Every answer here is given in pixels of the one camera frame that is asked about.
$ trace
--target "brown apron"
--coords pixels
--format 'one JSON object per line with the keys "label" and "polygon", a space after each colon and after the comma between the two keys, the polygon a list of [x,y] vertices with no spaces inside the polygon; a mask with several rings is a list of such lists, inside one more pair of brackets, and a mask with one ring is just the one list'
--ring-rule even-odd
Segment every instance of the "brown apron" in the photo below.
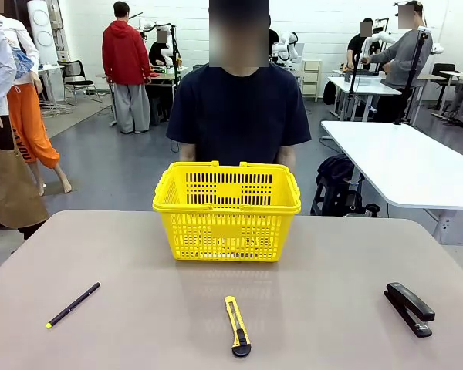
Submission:
{"label": "brown apron", "polygon": [[0,150],[0,223],[17,229],[48,218],[17,146],[14,150]]}

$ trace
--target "floor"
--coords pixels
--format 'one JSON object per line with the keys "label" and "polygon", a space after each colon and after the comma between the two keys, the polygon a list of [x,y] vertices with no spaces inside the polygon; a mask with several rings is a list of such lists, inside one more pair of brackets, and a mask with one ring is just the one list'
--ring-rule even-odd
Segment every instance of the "floor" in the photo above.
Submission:
{"label": "floor", "polygon": [[[109,127],[113,117],[110,109],[92,116],[102,106],[81,102],[70,115],[46,119],[53,146],[61,155],[61,165],[76,190],[71,194],[45,196],[51,214],[68,209],[93,210],[151,210],[154,188],[163,171],[178,158],[177,145],[165,137],[166,125],[156,126],[148,133],[125,136],[116,127]],[[336,152],[318,139],[324,134],[321,120],[333,120],[329,107],[323,103],[307,102],[313,140],[297,149],[296,176],[302,191],[302,214],[309,214],[315,192],[316,170]],[[417,126],[427,135],[463,154],[463,129],[445,126],[428,109],[422,109]],[[52,171],[42,168],[46,182],[55,182]],[[363,203],[381,207],[380,217],[407,218],[421,224],[430,233],[436,222],[423,210],[408,210],[393,206],[379,196],[369,183],[363,186]],[[10,251],[21,244],[19,233],[0,230],[0,264]],[[449,230],[448,246],[444,248],[463,267],[463,211]]]}

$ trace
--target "white brick wall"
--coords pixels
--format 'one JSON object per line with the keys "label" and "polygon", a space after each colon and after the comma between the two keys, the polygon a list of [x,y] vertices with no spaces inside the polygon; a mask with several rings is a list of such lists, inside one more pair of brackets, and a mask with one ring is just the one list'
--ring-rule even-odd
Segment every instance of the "white brick wall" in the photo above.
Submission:
{"label": "white brick wall", "polygon": [[[144,12],[143,17],[158,22],[171,22],[177,26],[178,48],[184,64],[208,62],[209,26],[208,0],[166,0],[148,2],[129,0],[131,14]],[[113,0],[60,0],[67,42],[73,59],[80,59],[91,79],[103,71],[101,42],[103,30],[113,21]],[[390,18],[389,31],[401,35],[397,29],[397,8],[394,0],[270,0],[272,29],[281,34],[295,31],[299,42],[305,43],[304,59],[323,61],[323,84],[332,69],[346,61],[346,46],[359,32],[360,21]],[[435,62],[454,62],[463,68],[463,0],[427,0],[424,2],[428,26],[435,41],[446,48],[443,55],[430,57],[425,67],[429,72]],[[138,25],[137,18],[131,21]],[[155,41],[156,33],[148,34],[147,47]],[[96,84],[104,86],[102,79]],[[429,88],[426,97],[435,98],[437,91]]]}

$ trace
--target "basket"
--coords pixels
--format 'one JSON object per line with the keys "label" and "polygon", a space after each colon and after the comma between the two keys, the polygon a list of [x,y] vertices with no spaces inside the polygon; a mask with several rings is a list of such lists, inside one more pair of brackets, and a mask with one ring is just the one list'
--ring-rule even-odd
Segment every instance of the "basket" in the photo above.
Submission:
{"label": "basket", "polygon": [[274,262],[301,203],[286,166],[181,162],[163,173],[153,208],[177,260]]}

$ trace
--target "white tower speaker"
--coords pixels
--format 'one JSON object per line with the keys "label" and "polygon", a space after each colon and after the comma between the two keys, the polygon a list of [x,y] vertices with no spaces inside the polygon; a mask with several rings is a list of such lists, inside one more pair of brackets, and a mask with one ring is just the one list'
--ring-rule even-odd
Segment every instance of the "white tower speaker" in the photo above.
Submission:
{"label": "white tower speaker", "polygon": [[48,5],[43,0],[31,0],[28,2],[29,21],[31,21],[32,37],[39,51],[41,64],[56,65],[55,40],[53,39],[52,26],[49,22]]}

